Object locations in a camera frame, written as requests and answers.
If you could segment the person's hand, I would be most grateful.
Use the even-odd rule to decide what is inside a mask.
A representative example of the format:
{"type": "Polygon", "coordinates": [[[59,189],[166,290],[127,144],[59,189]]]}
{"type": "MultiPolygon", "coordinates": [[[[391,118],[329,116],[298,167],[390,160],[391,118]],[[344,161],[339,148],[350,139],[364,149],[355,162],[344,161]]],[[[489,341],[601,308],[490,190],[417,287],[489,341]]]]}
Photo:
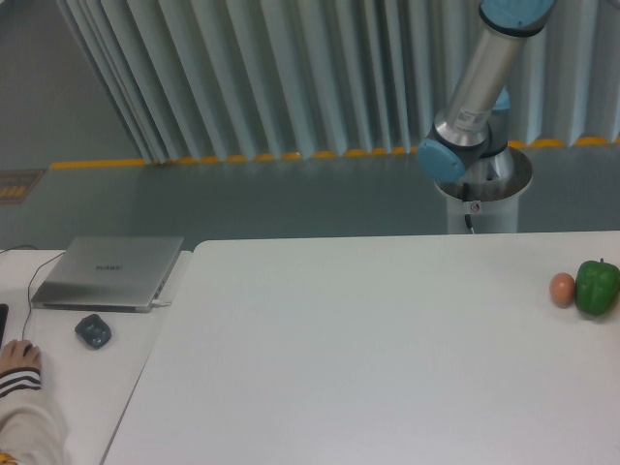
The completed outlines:
{"type": "Polygon", "coordinates": [[[42,369],[41,350],[34,346],[33,350],[23,356],[24,348],[32,344],[29,340],[12,340],[1,351],[1,374],[15,370],[36,370],[42,369]]]}

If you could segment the white sleeved forearm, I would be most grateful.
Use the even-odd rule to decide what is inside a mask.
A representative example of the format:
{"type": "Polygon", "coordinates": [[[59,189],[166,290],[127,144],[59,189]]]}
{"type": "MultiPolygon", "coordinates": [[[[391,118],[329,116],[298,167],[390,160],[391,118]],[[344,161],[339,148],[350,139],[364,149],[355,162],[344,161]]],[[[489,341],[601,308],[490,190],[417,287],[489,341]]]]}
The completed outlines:
{"type": "Polygon", "coordinates": [[[36,368],[1,374],[1,463],[64,464],[66,427],[36,368]]]}

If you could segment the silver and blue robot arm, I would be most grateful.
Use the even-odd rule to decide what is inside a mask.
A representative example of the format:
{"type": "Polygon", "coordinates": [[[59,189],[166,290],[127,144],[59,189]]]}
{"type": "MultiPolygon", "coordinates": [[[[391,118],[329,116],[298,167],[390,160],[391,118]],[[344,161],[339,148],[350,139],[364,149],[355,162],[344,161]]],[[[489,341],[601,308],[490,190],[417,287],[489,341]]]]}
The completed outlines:
{"type": "Polygon", "coordinates": [[[509,73],[526,41],[543,31],[553,1],[481,1],[482,32],[449,102],[417,149],[420,167],[454,183],[508,145],[509,73]]]}

